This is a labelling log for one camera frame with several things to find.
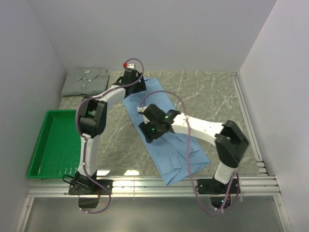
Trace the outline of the light blue long sleeve shirt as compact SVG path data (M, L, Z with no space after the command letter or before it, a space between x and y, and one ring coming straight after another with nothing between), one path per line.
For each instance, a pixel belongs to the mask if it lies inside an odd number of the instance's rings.
M165 113L169 110L174 110L175 107L168 95L164 92L147 97L149 93L157 90L161 91L163 89L156 78L146 78L145 85L145 91L131 94L123 100L123 103L165 184L172 185L189 176L186 165L188 136L168 132L152 143L146 142L145 136L139 128L139 124L143 122L143 118L142 115L138 113L137 107L140 104L148 106L153 103Z

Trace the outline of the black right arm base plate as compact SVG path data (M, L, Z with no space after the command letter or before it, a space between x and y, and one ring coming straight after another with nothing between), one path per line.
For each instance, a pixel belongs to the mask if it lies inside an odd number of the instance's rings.
M196 191L199 193L199 195L221 195L223 194L223 197L210 197L211 204L214 208L219 209L223 203L226 191L228 189L227 184L222 184L221 182L218 182L214 178L212 179L198 179L197 180L197 186ZM231 187L228 191L228 196L226 203L223 207L224 210L231 207L234 203L236 198L240 194L240 183L237 178L233 178L231 182Z

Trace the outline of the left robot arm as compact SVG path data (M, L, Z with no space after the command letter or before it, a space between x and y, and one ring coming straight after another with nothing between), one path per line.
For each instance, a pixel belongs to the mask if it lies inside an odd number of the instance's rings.
M81 139L81 154L78 170L71 183L74 189L82 194L93 194L97 190L98 139L106 127L108 107L131 94L145 90L143 73L134 68L125 68L124 75L109 89L82 100L75 115L75 124Z

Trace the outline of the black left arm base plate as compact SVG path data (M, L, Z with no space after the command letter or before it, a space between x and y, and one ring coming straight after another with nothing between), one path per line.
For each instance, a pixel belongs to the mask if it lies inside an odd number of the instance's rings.
M95 209L102 195L110 195L112 193L112 180L97 180L97 173L94 173L91 178L98 182L98 184L79 172L76 172L75 176L67 174L62 176L62 180L69 184L68 194L79 197L78 206L82 210Z

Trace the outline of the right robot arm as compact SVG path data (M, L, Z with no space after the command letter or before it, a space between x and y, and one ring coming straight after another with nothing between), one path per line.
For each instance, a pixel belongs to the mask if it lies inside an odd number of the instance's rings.
M143 117L139 128L147 143L171 132L190 135L214 145L220 162L213 177L213 189L218 193L229 189L230 178L249 146L249 140L234 121L210 122L187 116L177 110L165 113L155 104L138 107L137 111Z

